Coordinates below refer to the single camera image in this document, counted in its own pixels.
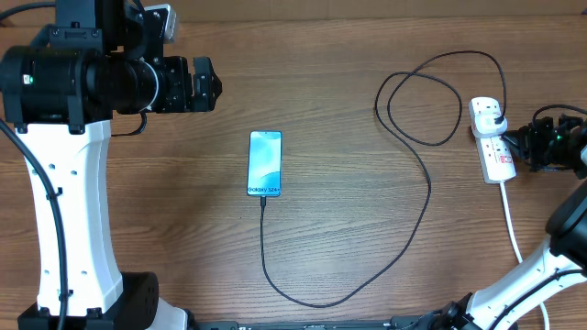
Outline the blue Samsung Galaxy smartphone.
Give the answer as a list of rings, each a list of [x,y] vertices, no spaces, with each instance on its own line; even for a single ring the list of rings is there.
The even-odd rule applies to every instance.
[[[252,131],[249,135],[247,194],[278,197],[282,190],[282,132]]]

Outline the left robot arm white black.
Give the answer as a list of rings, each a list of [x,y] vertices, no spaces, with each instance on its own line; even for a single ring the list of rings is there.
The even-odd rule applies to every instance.
[[[212,111],[207,57],[165,56],[168,4],[57,0],[55,20],[1,60],[3,133],[26,159],[40,251],[37,300],[21,329],[194,329],[151,272],[123,272],[111,240],[106,163],[114,114]]]

